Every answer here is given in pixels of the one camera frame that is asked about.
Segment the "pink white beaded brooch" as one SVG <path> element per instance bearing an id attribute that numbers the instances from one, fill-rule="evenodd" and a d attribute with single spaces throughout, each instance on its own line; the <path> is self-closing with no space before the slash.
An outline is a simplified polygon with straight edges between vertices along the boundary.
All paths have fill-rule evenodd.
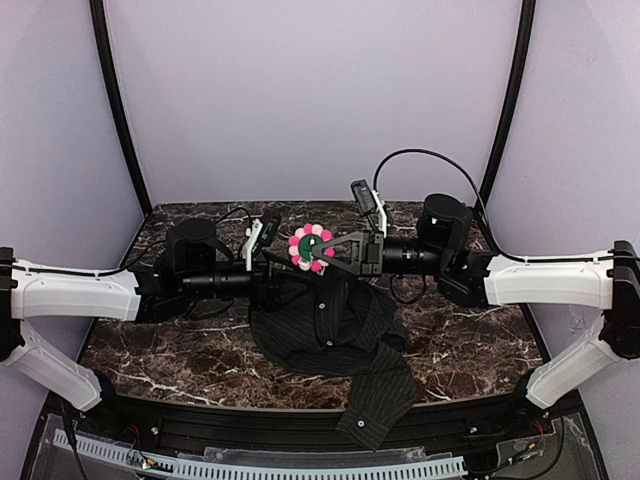
<path id="1" fill-rule="evenodd" d="M 321 224 L 305 224 L 296 229 L 288 239 L 288 254 L 292 264 L 303 272 L 311 272 L 322 276 L 329 264 L 317 259 L 313 248 L 327 243 L 333 238 L 330 230 Z"/>

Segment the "black pinstriped garment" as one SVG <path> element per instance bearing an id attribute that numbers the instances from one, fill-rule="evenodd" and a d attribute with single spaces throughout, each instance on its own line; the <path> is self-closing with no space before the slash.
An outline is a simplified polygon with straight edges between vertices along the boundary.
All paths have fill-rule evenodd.
<path id="1" fill-rule="evenodd" d="M 252 311 L 254 342 L 269 361 L 286 370 L 350 378 L 347 407 L 335 429 L 375 450 L 419 396 L 404 357 L 408 333 L 398 306 L 354 276 L 309 276 L 310 282 L 302 284 L 312 291 L 296 302 L 280 310 Z"/>

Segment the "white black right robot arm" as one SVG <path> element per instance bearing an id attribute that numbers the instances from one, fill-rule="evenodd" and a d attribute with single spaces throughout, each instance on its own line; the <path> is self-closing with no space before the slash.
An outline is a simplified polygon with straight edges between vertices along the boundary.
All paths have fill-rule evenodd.
<path id="1" fill-rule="evenodd" d="M 627 241 L 605 251 L 569 257 L 515 257 L 470 252 L 473 215 L 445 194 L 425 198 L 417 237 L 384 230 L 331 239 L 317 234 L 311 257 L 352 275 L 431 276 L 438 291 L 460 306 L 568 304 L 597 308 L 600 317 L 550 362 L 528 374 L 521 396 L 541 411 L 609 365 L 639 356 L 639 259 Z"/>

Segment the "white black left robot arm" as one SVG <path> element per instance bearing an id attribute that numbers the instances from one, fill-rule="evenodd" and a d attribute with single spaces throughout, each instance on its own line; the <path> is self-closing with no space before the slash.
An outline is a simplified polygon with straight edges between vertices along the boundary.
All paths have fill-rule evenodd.
<path id="1" fill-rule="evenodd" d="M 18 260 L 1 250 L 1 363 L 23 373 L 89 412 L 111 402 L 109 379 L 60 352 L 29 324 L 31 317 L 95 317 L 161 323 L 205 299 L 247 298 L 256 306 L 277 305 L 266 252 L 280 215 L 254 220 L 239 256 L 217 236 L 217 226 L 188 219 L 172 227 L 151 268 L 129 264 L 115 270 L 63 269 Z"/>

